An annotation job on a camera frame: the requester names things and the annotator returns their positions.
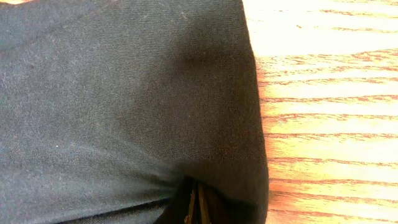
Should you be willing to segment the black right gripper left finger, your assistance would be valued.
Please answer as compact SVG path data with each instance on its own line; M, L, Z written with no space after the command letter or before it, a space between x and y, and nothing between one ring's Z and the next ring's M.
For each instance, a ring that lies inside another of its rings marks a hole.
M184 224L196 224L196 184L192 185L188 212L184 218Z

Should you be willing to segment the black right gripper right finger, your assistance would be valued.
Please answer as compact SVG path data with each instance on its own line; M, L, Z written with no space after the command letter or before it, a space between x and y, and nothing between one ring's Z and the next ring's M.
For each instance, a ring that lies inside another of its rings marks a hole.
M211 224L210 213L206 201L205 189L202 184L198 184L198 199L200 205L201 224Z

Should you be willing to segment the black t-shirt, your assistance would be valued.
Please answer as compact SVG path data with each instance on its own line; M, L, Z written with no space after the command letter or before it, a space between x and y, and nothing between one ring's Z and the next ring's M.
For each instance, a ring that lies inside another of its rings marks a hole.
M1 6L2 223L155 223L191 179L265 222L241 1Z

